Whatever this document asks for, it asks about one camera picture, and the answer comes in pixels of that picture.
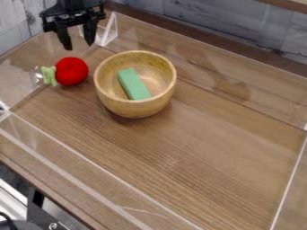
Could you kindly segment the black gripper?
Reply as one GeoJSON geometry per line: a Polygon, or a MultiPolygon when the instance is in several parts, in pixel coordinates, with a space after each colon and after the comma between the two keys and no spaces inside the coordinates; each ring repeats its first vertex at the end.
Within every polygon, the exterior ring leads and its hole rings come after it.
{"type": "Polygon", "coordinates": [[[106,0],[56,0],[40,12],[43,31],[56,31],[66,50],[72,49],[67,27],[83,24],[84,40],[90,46],[95,42],[98,21],[106,18],[104,4],[106,0]]]}

